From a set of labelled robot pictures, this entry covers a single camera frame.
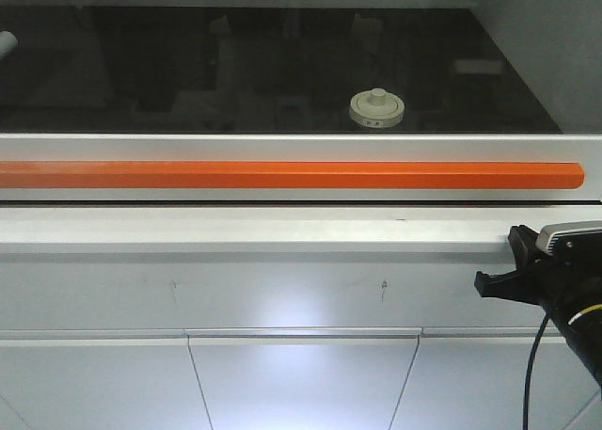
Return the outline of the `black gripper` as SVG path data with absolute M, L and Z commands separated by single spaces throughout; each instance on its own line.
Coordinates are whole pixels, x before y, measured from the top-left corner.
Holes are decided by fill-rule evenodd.
M 550 317 L 574 317 L 601 305 L 601 253 L 568 260 L 541 253 L 539 233 L 526 225 L 510 228 L 516 270 L 499 275 L 477 271 L 474 287 L 481 297 L 540 305 Z

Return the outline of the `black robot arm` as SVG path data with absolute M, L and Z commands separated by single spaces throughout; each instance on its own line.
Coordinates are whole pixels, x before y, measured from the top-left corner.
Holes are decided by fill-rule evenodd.
M 560 331 L 596 383 L 601 382 L 601 223 L 512 226 L 515 269 L 477 272 L 480 296 L 536 305 Z

